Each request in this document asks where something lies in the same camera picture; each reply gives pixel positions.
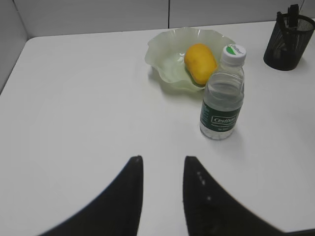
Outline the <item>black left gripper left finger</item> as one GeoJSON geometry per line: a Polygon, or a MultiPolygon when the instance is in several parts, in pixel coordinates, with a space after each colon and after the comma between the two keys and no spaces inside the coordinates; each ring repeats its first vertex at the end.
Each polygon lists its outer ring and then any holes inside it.
{"type": "Polygon", "coordinates": [[[134,156],[92,202],[46,236],[135,236],[143,203],[143,158],[134,156]]]}

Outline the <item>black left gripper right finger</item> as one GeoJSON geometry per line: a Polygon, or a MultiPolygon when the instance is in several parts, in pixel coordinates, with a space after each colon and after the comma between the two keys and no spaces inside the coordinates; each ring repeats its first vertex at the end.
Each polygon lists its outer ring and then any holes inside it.
{"type": "Polygon", "coordinates": [[[284,232],[230,195],[195,156],[186,156],[183,206],[190,236],[313,236],[314,229],[284,232]]]}

